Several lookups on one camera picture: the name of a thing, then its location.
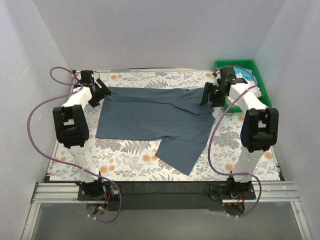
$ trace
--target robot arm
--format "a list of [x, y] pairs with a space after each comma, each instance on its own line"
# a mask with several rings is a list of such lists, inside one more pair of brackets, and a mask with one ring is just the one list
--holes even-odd
[[[77, 165], [99, 174], [98, 169], [93, 163], [93, 158], [88, 149], [87, 140], [89, 139], [89, 128], [84, 114], [87, 104], [92, 107], [98, 106], [99, 101], [110, 95], [111, 92], [98, 78], [94, 81], [92, 71], [81, 71], [81, 81], [83, 88], [77, 87], [65, 104], [53, 109], [53, 120], [56, 138], [62, 143], [74, 157]], [[97, 177], [81, 172], [82, 182], [92, 182]]]
[[[214, 82], [207, 82], [201, 105], [211, 102], [211, 107], [224, 106], [225, 97], [237, 99], [248, 87], [244, 78], [237, 78], [233, 67], [224, 67], [214, 73]], [[277, 142], [279, 112], [268, 108], [250, 91], [237, 101], [245, 113], [241, 129], [241, 143], [244, 146], [233, 173], [252, 173], [261, 156]], [[251, 176], [235, 175], [234, 182], [248, 183]]]

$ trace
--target table surface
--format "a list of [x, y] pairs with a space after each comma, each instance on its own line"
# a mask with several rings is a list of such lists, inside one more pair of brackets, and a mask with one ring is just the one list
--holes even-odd
[[[209, 71], [184, 72], [110, 72], [100, 73], [101, 80], [110, 87], [132, 88], [203, 88], [212, 78]], [[208, 163], [208, 145], [202, 152], [191, 174], [185, 175], [155, 156], [161, 139], [155, 141], [132, 141], [120, 139], [96, 139], [98, 121], [102, 106], [84, 109], [90, 131], [87, 141], [93, 162], [101, 174], [114, 181], [225, 181], [226, 176], [216, 174]], [[213, 116], [222, 115], [223, 108], [215, 108]], [[243, 113], [228, 113], [221, 122], [211, 148], [211, 159], [217, 170], [228, 173], [238, 161], [242, 145], [240, 132]], [[58, 144], [55, 157], [62, 161], [74, 162], [70, 152]], [[261, 181], [279, 181], [275, 159], [267, 151], [259, 160], [254, 171]], [[75, 167], [55, 162], [51, 181], [79, 181], [80, 173]]]

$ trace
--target green tray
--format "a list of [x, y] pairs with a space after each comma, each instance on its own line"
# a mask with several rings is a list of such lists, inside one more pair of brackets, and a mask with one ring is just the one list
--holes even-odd
[[[227, 65], [236, 65], [245, 69], [252, 70], [252, 75], [255, 76], [258, 87], [261, 91], [261, 97], [259, 100], [265, 104], [268, 108], [271, 108], [271, 102], [268, 97], [267, 91], [265, 89], [264, 83], [261, 80], [260, 74], [258, 72], [257, 66], [253, 60], [218, 60], [214, 62], [215, 69], [227, 66]], [[224, 109], [229, 106], [228, 99], [224, 99]], [[241, 113], [241, 108], [238, 106], [233, 106], [229, 109], [228, 113]]]

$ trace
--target garment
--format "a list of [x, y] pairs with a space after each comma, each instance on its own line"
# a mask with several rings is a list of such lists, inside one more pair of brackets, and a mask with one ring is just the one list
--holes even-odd
[[110, 87], [96, 138], [156, 140], [155, 155], [189, 175], [206, 147], [215, 121], [210, 104], [200, 106], [204, 89]]

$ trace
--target white enclosure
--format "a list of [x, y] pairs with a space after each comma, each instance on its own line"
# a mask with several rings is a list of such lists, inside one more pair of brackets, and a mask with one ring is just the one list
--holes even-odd
[[[0, 30], [0, 239], [17, 240], [49, 163], [31, 146], [27, 118], [38, 103], [68, 91], [49, 77], [53, 66], [68, 66], [31, 0], [0, 0]], [[59, 71], [55, 76], [71, 79]], [[32, 119], [34, 140], [49, 155], [55, 142], [52, 109], [62, 102], [41, 107]]]
[[33, 0], [72, 69], [253, 59], [284, 0]]
[[[0, 13], [0, 239], [20, 238], [48, 165], [31, 146], [26, 122], [39, 102], [69, 90], [50, 80], [50, 68], [212, 70], [221, 59], [255, 60], [280, 114], [281, 170], [295, 182], [313, 239], [320, 239], [319, 1], [0, 0]], [[62, 102], [32, 120], [35, 141], [49, 155], [52, 109]]]

